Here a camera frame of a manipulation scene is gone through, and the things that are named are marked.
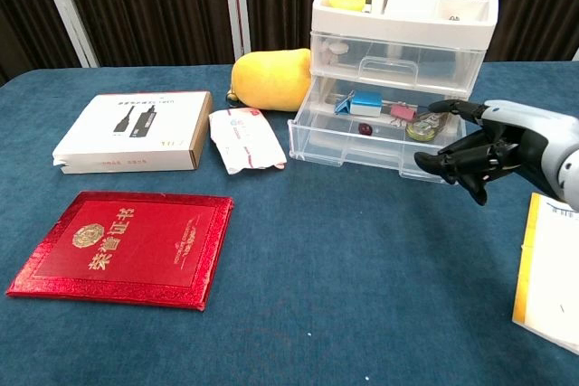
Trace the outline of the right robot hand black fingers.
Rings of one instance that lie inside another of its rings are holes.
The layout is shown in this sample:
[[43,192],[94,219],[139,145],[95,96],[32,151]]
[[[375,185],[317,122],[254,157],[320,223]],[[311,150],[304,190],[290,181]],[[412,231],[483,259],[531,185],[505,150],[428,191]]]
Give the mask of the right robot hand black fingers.
[[414,161],[424,172],[460,184],[479,205],[487,202],[487,183],[515,173],[578,209],[577,118],[503,99],[482,104],[446,99],[429,110],[458,115],[480,129],[435,155],[416,153]]

